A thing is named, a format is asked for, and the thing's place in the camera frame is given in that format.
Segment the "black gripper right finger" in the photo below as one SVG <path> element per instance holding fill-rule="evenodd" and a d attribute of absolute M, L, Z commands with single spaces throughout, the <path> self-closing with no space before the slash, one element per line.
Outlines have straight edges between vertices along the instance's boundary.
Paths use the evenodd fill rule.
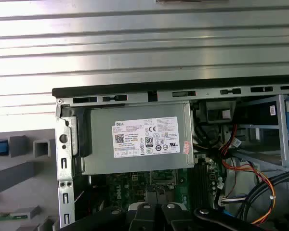
<path fill-rule="evenodd" d="M 262 228 L 241 221 L 212 208 L 182 210 L 176 203 L 161 207 L 166 225 L 172 231 L 261 231 Z"/>

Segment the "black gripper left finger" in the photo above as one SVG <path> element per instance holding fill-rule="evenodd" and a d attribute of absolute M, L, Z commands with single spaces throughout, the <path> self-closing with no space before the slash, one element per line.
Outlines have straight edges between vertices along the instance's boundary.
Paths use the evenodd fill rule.
<path fill-rule="evenodd" d="M 154 231 L 156 207 L 139 204 L 136 210 L 124 211 L 118 206 L 107 207 L 86 216 L 63 231 Z"/>

